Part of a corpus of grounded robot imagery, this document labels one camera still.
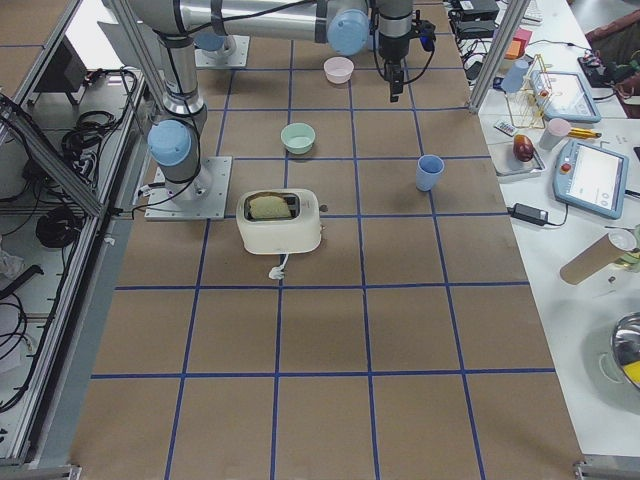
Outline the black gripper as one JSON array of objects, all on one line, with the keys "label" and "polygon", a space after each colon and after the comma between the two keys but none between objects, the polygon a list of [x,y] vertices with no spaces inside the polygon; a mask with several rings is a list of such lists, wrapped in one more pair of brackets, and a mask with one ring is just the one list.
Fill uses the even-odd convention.
[{"label": "black gripper", "polygon": [[404,69],[399,61],[384,61],[384,79],[389,85],[390,102],[398,102],[404,91]]}]

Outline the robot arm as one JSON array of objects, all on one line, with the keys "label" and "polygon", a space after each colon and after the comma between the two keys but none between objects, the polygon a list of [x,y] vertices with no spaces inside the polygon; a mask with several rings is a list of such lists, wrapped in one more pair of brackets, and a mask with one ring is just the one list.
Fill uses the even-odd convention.
[{"label": "robot arm", "polygon": [[194,41],[207,31],[306,40],[352,56],[372,42],[383,59],[391,99],[402,93],[399,73],[410,42],[420,36],[420,14],[411,1],[131,1],[135,15],[157,35],[165,99],[202,107]]},{"label": "robot arm", "polygon": [[177,202],[193,201],[206,191],[200,136],[207,108],[199,92],[194,41],[186,36],[159,36],[165,93],[165,115],[147,137],[168,195]]}]

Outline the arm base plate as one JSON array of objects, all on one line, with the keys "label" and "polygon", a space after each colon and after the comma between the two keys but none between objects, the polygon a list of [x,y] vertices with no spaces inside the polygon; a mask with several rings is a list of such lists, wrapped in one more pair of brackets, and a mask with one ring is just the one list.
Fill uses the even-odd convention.
[{"label": "arm base plate", "polygon": [[163,186],[151,191],[151,206],[146,208],[144,217],[149,221],[222,220],[231,169],[231,156],[206,157],[201,160],[199,175],[185,191],[176,195],[182,186],[166,183],[161,168],[157,167],[154,181]]},{"label": "arm base plate", "polygon": [[245,68],[249,44],[248,36],[218,36],[211,32],[201,32],[194,38],[196,67],[198,69]]}]

